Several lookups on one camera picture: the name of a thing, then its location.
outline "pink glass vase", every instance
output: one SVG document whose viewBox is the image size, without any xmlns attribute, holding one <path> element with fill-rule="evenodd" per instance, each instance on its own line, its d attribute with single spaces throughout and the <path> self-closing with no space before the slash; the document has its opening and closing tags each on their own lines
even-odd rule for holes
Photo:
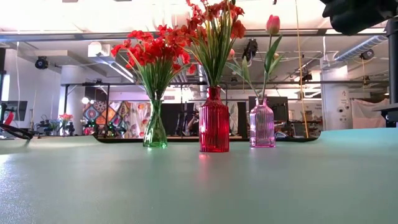
<svg viewBox="0 0 398 224">
<path fill-rule="evenodd" d="M 257 100 L 250 111 L 250 146 L 275 147 L 274 112 L 267 106 L 267 100 Z"/>
<path fill-rule="evenodd" d="M 207 89 L 207 100 L 199 111 L 201 152 L 229 152 L 229 112 L 221 102 L 220 87 Z"/>
</svg>

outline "red glass vase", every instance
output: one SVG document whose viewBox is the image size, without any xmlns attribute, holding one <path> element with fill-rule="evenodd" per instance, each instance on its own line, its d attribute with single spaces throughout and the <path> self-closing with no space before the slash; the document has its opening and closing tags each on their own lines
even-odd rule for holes
<svg viewBox="0 0 398 224">
<path fill-rule="evenodd" d="M 201 152 L 229 152 L 229 112 L 221 102 L 220 87 L 207 89 L 207 100 L 199 111 Z"/>
</svg>

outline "ribbed glass vase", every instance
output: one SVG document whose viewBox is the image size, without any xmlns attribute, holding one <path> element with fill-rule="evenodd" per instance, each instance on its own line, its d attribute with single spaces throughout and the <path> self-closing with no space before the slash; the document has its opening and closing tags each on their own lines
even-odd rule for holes
<svg viewBox="0 0 398 224">
<path fill-rule="evenodd" d="M 201 152 L 229 152 L 229 111 L 221 102 L 220 87 L 207 89 L 207 100 L 199 111 Z"/>
<path fill-rule="evenodd" d="M 152 100 L 150 102 L 150 120 L 145 130 L 144 147 L 167 147 L 166 130 L 163 127 L 160 117 L 161 100 Z"/>
<path fill-rule="evenodd" d="M 257 100 L 250 111 L 250 146 L 275 147 L 274 112 L 267 106 L 267 100 Z"/>
</svg>

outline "mint green table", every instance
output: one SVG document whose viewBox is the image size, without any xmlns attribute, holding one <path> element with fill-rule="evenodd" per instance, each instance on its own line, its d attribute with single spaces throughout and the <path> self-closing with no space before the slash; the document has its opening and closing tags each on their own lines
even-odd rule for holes
<svg viewBox="0 0 398 224">
<path fill-rule="evenodd" d="M 0 141 L 0 223 L 398 223 L 398 129 L 201 154 L 198 143 Z"/>
</svg>

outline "green glass vase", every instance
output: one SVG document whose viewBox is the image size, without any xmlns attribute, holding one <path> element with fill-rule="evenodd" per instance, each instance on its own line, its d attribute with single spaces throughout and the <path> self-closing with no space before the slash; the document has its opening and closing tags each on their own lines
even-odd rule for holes
<svg viewBox="0 0 398 224">
<path fill-rule="evenodd" d="M 163 127 L 160 117 L 161 100 L 152 100 L 150 102 L 150 120 L 145 130 L 144 147 L 167 147 L 166 130 Z"/>
</svg>

